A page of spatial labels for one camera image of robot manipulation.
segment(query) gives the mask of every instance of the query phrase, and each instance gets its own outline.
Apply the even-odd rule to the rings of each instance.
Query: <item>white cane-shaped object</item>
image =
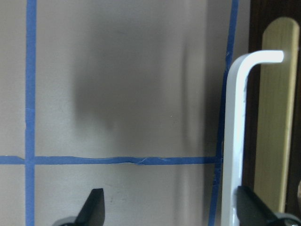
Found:
[[[257,64],[281,63],[283,59],[284,53],[281,50],[257,51],[239,57],[229,70],[226,91],[221,226],[239,225],[236,215],[236,190],[242,180],[249,72]]]

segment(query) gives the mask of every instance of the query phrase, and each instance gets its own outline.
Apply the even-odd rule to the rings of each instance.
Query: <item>vertical blue tape line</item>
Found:
[[[233,58],[235,31],[236,31],[236,23],[237,23],[237,15],[238,15],[238,3],[239,0],[232,0],[227,51],[226,51],[226,66],[225,66],[223,82],[222,82],[222,96],[221,96],[219,125],[218,125],[218,132],[217,132],[217,145],[216,145],[216,158],[220,159],[220,163],[216,163],[214,167],[214,181],[212,186],[208,226],[214,226],[218,192],[219,192],[220,180],[221,180],[222,144],[224,140],[224,130],[225,130],[226,84],[227,84],[228,72],[231,67],[231,62]]]
[[[25,223],[34,226],[34,127],[36,71],[36,0],[26,7],[26,72],[25,72]]]

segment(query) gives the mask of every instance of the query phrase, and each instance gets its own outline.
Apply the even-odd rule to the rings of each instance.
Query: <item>black object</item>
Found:
[[[93,189],[74,223],[61,226],[103,226],[105,217],[103,189]]]
[[[242,226],[301,226],[294,215],[273,213],[247,186],[238,187],[237,216]]]

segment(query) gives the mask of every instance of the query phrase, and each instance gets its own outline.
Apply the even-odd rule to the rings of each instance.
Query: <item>dark wooden floor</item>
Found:
[[[251,0],[249,52],[261,49],[263,31],[275,19],[287,16],[301,26],[301,0]],[[301,180],[301,57],[298,59],[296,98],[293,116],[289,179],[286,212],[301,217],[297,203],[298,183]],[[256,66],[249,76],[243,184],[253,188],[260,67]]]

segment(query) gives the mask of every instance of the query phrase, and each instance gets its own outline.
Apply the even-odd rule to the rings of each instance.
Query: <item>blue tape strip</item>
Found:
[[[70,156],[36,156],[36,165],[64,165],[64,164],[118,164],[134,163],[136,165],[181,165],[181,164],[210,164],[216,163],[216,157],[179,157],[179,158],[135,158],[115,157],[103,159],[89,159]]]
[[[216,157],[220,159],[221,163],[222,163],[222,144],[224,140],[224,130],[225,130],[226,84],[227,84],[228,72],[231,67],[232,58],[233,58],[235,31],[236,31],[236,23],[237,23],[237,15],[238,15],[238,3],[239,0],[232,0],[227,51],[226,51],[226,67],[225,67],[225,71],[223,75],[223,83],[222,83],[222,96],[221,96],[219,125],[218,125],[218,132],[217,132],[217,145],[216,145]],[[215,168],[214,168],[214,182],[212,187],[208,226],[214,226],[214,222],[215,222],[218,191],[219,191],[220,180],[221,180],[221,163],[215,164]]]
[[[26,84],[25,84],[25,223],[34,226],[34,127],[36,70],[36,0],[26,7]]]
[[[0,156],[0,165],[23,165],[24,159],[17,156]]]

